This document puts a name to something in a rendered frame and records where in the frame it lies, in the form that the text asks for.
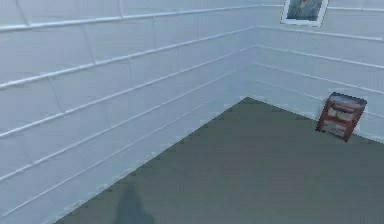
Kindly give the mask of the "white framed wall picture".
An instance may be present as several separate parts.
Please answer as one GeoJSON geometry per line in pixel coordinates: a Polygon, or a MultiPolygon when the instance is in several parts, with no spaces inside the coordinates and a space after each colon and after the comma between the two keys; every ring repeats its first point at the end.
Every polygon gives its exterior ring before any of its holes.
{"type": "Polygon", "coordinates": [[[320,27],[329,0],[285,0],[281,23],[299,26],[320,27]]]}

